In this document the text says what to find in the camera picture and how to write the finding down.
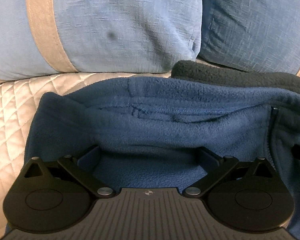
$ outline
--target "quilted bedspread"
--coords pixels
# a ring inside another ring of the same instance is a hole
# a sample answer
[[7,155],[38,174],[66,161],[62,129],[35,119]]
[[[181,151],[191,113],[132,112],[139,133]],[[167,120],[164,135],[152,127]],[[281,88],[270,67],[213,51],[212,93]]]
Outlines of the quilted bedspread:
[[170,73],[67,73],[0,85],[0,238],[7,223],[2,203],[23,166],[26,139],[41,96],[46,92],[65,95],[101,80],[130,76],[168,78]]

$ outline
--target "pillowcase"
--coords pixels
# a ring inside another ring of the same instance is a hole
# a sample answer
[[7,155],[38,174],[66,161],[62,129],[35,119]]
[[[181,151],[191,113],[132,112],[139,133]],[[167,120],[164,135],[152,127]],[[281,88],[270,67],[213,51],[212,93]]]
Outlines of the pillowcase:
[[202,0],[205,60],[300,76],[300,0]]
[[202,0],[0,0],[0,82],[169,72],[196,59],[201,21]]

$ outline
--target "metal screw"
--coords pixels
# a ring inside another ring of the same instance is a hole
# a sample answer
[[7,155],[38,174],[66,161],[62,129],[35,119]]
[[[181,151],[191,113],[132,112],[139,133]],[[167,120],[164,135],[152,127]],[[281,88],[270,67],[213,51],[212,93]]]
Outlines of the metal screw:
[[97,193],[102,196],[110,195],[110,194],[112,194],[112,192],[113,192],[112,188],[109,188],[109,187],[102,187],[102,188],[98,189],[98,191],[97,191]]
[[201,190],[197,187],[189,187],[186,189],[186,193],[189,195],[199,195],[201,193]]

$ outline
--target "dark stain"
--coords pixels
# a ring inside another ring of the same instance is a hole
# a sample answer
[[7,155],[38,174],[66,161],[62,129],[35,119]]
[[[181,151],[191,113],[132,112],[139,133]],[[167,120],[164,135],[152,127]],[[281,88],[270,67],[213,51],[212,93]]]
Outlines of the dark stain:
[[117,39],[117,36],[115,35],[114,32],[108,32],[108,38],[114,41]]

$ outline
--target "black mount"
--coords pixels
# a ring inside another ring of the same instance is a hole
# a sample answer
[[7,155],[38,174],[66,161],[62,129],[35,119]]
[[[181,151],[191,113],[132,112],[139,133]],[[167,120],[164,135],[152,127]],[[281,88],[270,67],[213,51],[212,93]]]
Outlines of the black mount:
[[[200,199],[216,220],[242,232],[268,232],[288,225],[294,201],[266,158],[239,162],[200,147],[197,159],[208,174],[185,189],[184,197]],[[56,162],[30,159],[3,202],[10,227],[30,233],[58,232],[81,221],[98,199],[120,194],[111,189],[99,194],[108,185],[76,163],[70,155]]]

